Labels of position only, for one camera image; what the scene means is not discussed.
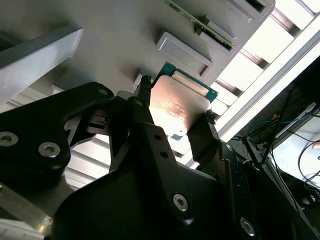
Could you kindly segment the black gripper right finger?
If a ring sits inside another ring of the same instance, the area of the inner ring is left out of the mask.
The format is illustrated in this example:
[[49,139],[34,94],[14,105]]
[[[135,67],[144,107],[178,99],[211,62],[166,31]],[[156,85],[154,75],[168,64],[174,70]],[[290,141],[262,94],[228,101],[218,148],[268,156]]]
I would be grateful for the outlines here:
[[219,208],[225,210],[223,231],[235,240],[313,240],[315,233],[258,162],[240,162],[236,151],[220,140],[212,111],[188,130],[197,170],[219,184]]

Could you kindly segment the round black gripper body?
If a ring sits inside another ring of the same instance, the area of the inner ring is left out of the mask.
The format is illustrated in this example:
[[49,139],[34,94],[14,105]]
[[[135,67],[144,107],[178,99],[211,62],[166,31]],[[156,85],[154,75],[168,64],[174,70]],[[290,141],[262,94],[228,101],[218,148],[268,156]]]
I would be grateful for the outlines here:
[[175,159],[118,168],[71,194],[54,216],[53,240],[240,239],[231,182],[242,170],[228,161],[209,174]]

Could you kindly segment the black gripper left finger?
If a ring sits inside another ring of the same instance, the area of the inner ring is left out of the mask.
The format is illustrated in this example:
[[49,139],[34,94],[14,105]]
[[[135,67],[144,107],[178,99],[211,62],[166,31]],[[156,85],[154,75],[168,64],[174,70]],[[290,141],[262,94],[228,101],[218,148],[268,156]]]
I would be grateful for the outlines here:
[[2,113],[0,178],[31,189],[53,186],[70,162],[71,147],[95,134],[110,136],[109,173],[135,162],[175,160],[152,119],[150,97],[149,80],[128,98],[90,82]]

